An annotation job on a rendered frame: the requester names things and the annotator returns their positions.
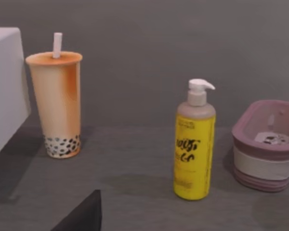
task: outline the pink plastic container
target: pink plastic container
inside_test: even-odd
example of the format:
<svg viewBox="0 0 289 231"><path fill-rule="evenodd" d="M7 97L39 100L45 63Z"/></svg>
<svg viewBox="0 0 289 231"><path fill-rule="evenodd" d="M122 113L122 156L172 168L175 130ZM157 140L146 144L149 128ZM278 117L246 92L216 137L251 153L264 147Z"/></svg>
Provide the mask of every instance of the pink plastic container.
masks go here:
<svg viewBox="0 0 289 231"><path fill-rule="evenodd" d="M235 178L245 186L278 192L289 184L289 102L254 102L232 130Z"/></svg>

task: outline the bottle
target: bottle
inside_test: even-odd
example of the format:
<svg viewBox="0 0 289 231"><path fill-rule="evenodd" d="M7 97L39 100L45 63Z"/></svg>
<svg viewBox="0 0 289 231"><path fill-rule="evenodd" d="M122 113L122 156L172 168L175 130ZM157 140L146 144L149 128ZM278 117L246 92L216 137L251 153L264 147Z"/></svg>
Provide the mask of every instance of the bottle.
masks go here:
<svg viewBox="0 0 289 231"><path fill-rule="evenodd" d="M206 197L210 188L216 112L207 103L206 89L215 87L204 79L189 81L187 101L176 116L174 192L186 200Z"/></svg>

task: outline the soap dispenser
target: soap dispenser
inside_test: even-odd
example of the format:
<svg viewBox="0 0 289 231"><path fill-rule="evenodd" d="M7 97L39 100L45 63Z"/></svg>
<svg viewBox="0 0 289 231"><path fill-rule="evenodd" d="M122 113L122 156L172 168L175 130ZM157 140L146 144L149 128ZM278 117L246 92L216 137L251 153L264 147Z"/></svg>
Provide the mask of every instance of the soap dispenser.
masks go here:
<svg viewBox="0 0 289 231"><path fill-rule="evenodd" d="M174 192L186 200L206 197L210 173L216 112L207 103L206 89L215 87L204 79L189 81L187 101L176 115Z"/></svg>

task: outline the bubble tea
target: bubble tea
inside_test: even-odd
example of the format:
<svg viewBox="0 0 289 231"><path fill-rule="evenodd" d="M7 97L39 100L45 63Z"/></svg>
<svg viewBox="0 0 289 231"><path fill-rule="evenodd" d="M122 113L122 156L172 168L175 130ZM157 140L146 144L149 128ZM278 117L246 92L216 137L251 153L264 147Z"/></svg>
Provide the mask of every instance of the bubble tea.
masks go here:
<svg viewBox="0 0 289 231"><path fill-rule="evenodd" d="M80 151L79 53L60 51L33 54L30 67L47 154L69 158Z"/></svg>

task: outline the straw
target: straw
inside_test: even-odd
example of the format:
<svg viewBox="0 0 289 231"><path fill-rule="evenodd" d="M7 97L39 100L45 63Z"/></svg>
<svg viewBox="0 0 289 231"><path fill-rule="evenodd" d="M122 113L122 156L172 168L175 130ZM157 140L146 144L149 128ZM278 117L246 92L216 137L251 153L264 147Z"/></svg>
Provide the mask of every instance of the straw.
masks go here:
<svg viewBox="0 0 289 231"><path fill-rule="evenodd" d="M62 33L55 33L53 36L53 58L60 58L62 47Z"/></svg>

